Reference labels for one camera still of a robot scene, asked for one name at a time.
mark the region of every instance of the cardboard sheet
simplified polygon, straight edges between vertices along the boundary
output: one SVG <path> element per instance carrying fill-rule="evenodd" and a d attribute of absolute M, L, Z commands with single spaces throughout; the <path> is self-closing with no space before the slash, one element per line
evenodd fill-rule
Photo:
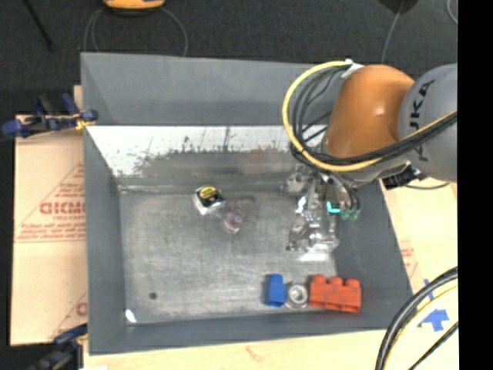
<path fill-rule="evenodd" d="M 16 140 L 11 345 L 87 320 L 82 133 Z"/>

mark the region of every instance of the clamp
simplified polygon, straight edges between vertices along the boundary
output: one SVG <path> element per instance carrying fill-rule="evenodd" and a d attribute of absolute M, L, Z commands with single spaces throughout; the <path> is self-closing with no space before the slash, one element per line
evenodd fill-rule
<path fill-rule="evenodd" d="M 48 97 L 45 94 L 40 95 L 34 105 L 35 113 L 24 119 L 12 119 L 3 123 L 2 135 L 10 138 L 26 138 L 63 129 L 81 129 L 99 118 L 98 112 L 94 109 L 79 110 L 68 93 L 62 94 L 62 105 L 63 114 L 57 114 Z"/>

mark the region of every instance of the blue block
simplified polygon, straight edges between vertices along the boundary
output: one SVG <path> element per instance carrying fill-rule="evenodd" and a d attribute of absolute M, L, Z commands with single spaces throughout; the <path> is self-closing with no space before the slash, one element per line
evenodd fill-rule
<path fill-rule="evenodd" d="M 265 289 L 265 304 L 272 307 L 282 307 L 286 302 L 286 287 L 281 274 L 267 276 Z"/>

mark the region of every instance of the blue arrow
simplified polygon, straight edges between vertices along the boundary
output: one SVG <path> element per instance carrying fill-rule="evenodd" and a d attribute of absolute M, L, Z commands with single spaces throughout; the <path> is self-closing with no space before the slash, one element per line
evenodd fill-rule
<path fill-rule="evenodd" d="M 428 285 L 430 281 L 428 279 L 424 279 L 424 284 Z M 433 293 L 430 292 L 428 295 L 430 297 L 430 300 L 433 300 Z M 447 315 L 446 310 L 439 310 L 438 308 L 435 308 L 431 314 L 429 314 L 423 321 L 422 323 L 425 322 L 430 322 L 431 326 L 433 327 L 433 331 L 442 331 L 444 330 L 443 325 L 441 324 L 443 321 L 448 321 L 450 318 Z"/>

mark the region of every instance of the yellow cable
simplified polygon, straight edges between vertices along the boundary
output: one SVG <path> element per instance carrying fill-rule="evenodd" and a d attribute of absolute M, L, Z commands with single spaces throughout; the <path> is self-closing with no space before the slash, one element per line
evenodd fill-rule
<path fill-rule="evenodd" d="M 296 147 L 296 149 L 301 153 L 301 155 L 303 155 L 303 157 L 305 159 L 310 161 L 314 166 L 317 166 L 317 167 L 324 169 L 324 170 L 339 171 L 339 172 L 355 171 L 355 170 L 362 169 L 364 167 L 371 166 L 371 165 L 375 164 L 376 162 L 378 162 L 379 160 L 382 159 L 381 157 L 378 157 L 378 158 L 375 158 L 372 160 L 366 160 L 364 162 L 356 162 L 356 163 L 352 163 L 352 164 L 346 165 L 346 166 L 339 166 L 339 165 L 323 162 L 322 160 L 319 160 L 316 157 L 310 155 L 308 153 L 308 151 L 306 151 L 303 148 L 301 143 L 298 141 L 298 139 L 294 135 L 293 128 L 290 125 L 289 104 L 290 104 L 291 97 L 293 96 L 296 88 L 306 78 L 313 75 L 315 72 L 319 72 L 319 71 L 324 70 L 324 69 L 329 69 L 331 67 L 346 66 L 347 64 L 348 64 L 347 62 L 343 62 L 343 61 L 333 61 L 333 62 L 322 63 L 320 65 L 316 65 L 316 66 L 308 69 L 307 71 L 303 72 L 298 78 L 296 78 L 294 80 L 294 82 L 291 84 L 291 86 L 287 90 L 286 95 L 284 96 L 283 107 L 282 107 L 283 125 L 284 125 L 284 130 L 286 131 L 286 134 L 290 139 L 290 142 Z M 427 128 L 439 123 L 443 119 L 448 118 L 451 114 L 455 113 L 456 111 L 457 111 L 457 109 L 450 111 L 450 113 L 446 114 L 445 116 L 442 116 L 439 119 L 436 119 L 434 122 L 429 123 L 428 125 L 423 126 L 419 130 L 416 130 L 415 132 L 413 132 L 409 136 L 406 136 L 405 138 L 403 138 L 401 141 L 407 140 L 413 136 L 418 135 L 419 133 L 422 133 Z"/>
<path fill-rule="evenodd" d="M 415 328 L 422 321 L 424 321 L 425 318 L 429 314 L 431 314 L 441 302 L 446 301 L 447 299 L 450 298 L 450 296 L 457 293 L 458 293 L 458 285 L 454 285 L 453 287 L 447 289 L 446 291 L 443 291 L 438 296 L 436 296 L 431 301 L 429 301 L 414 315 L 413 318 L 411 318 L 411 320 L 397 334 L 394 340 L 394 344 L 391 346 L 391 349 L 388 352 L 387 360 L 385 361 L 382 370 L 385 370 L 386 368 L 391 368 L 390 365 L 392 359 L 395 357 L 395 352 L 397 351 L 396 347 L 399 345 L 399 343 L 402 343 L 403 336 L 405 336 L 410 329 Z"/>

